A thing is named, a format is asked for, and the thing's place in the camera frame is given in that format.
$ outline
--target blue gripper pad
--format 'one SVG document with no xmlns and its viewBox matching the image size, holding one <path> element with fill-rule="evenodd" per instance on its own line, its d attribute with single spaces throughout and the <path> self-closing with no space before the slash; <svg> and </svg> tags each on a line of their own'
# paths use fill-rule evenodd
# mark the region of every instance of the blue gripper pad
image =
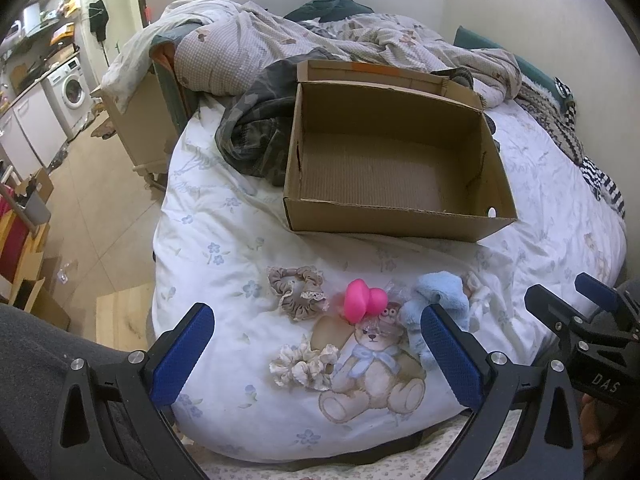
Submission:
<svg viewBox="0 0 640 480">
<path fill-rule="evenodd" d="M 484 395 L 482 376 L 476 366 L 430 306 L 422 311 L 420 328 L 458 402 L 477 412 Z"/>
<path fill-rule="evenodd" d="M 618 309 L 618 295 L 615 290 L 599 282 L 586 272 L 575 277 L 575 290 L 593 301 L 602 310 L 615 312 Z"/>
<path fill-rule="evenodd" d="M 198 313 L 182 330 L 153 374 L 149 398 L 156 408 L 169 406 L 178 398 L 193 367 L 213 335 L 212 309 L 201 304 Z"/>
</svg>

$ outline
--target washing machine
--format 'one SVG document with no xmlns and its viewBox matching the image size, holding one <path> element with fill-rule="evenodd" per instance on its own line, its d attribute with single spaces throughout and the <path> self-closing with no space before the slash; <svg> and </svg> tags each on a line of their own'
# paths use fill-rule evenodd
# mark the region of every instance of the washing machine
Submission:
<svg viewBox="0 0 640 480">
<path fill-rule="evenodd" d="M 66 60 L 49 74 L 44 89 L 66 136 L 74 139 L 86 126 L 93 105 L 78 57 Z"/>
</svg>

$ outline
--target white bed sheet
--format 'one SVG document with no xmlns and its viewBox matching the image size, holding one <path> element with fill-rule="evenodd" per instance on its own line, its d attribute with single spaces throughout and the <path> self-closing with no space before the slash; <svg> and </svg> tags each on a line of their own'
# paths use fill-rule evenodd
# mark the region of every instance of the white bed sheet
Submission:
<svg viewBox="0 0 640 480">
<path fill-rule="evenodd" d="M 191 305 L 210 305 L 213 338 L 185 384 L 174 412 L 181 430 L 216 452 L 253 462 L 334 456 L 406 436 L 461 409 L 439 370 L 410 416 L 367 410 L 334 424 L 318 392 L 278 388 L 269 361 L 298 344 L 314 320 L 292 323 L 277 309 L 266 269 L 315 265 L 329 292 L 355 278 L 370 286 L 413 283 L 426 272 L 473 272 L 488 289 L 472 298 L 474 335 L 488 351 L 529 364 L 548 331 L 524 307 L 535 283 L 588 313 L 575 276 L 588 272 L 612 284 L 625 250 L 623 221 L 597 202 L 580 171 L 514 102 L 489 115 L 520 221 L 479 244 L 379 235 L 291 233 L 282 190 L 245 177 L 220 156 L 213 135 L 222 116 L 203 102 L 172 157 L 168 190 L 154 236 L 156 335 L 173 328 Z"/>
</svg>

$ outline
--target blue bow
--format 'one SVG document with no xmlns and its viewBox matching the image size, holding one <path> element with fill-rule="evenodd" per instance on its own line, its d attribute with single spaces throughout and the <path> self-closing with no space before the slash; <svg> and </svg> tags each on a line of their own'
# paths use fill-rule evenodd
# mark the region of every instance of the blue bow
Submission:
<svg viewBox="0 0 640 480">
<path fill-rule="evenodd" d="M 352 356 L 358 358 L 358 362 L 349 372 L 349 377 L 352 379 L 361 377 L 375 359 L 383 362 L 389 370 L 391 370 L 391 373 L 396 375 L 400 371 L 400 365 L 396 362 L 393 356 L 398 355 L 399 353 L 400 349 L 395 345 L 384 349 L 382 352 L 375 352 L 358 344 L 353 349 L 353 352 L 351 352 Z"/>
</svg>

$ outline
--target washing machine door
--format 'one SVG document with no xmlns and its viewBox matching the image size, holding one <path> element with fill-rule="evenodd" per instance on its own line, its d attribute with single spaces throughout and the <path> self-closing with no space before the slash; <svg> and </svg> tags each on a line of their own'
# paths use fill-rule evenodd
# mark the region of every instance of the washing machine door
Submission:
<svg viewBox="0 0 640 480">
<path fill-rule="evenodd" d="M 62 102 L 69 108 L 76 109 L 82 106 L 86 99 L 86 92 L 80 84 L 78 74 L 70 74 L 62 83 Z"/>
</svg>

